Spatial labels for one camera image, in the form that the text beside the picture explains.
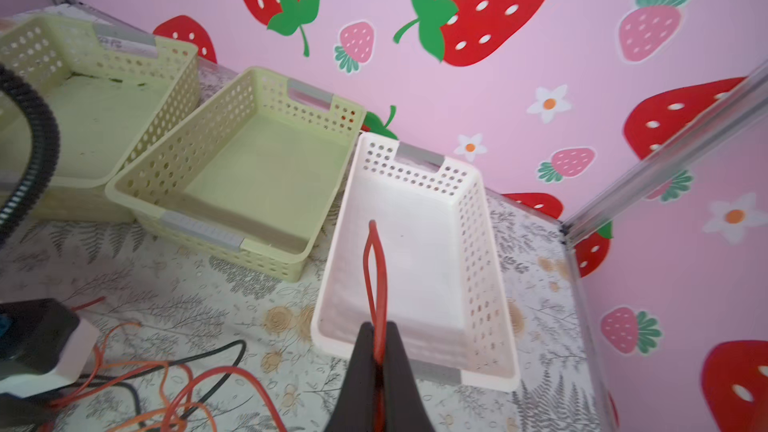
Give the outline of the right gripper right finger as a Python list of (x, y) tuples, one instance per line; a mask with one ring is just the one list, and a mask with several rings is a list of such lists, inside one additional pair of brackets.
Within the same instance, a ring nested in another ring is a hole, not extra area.
[(382, 363), (383, 424), (387, 432), (434, 432), (399, 329), (389, 321)]

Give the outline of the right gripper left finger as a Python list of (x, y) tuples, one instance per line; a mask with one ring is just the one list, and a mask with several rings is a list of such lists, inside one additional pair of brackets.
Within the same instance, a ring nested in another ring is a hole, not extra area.
[(377, 364), (370, 322), (359, 329), (347, 372), (325, 432), (373, 432), (377, 414)]

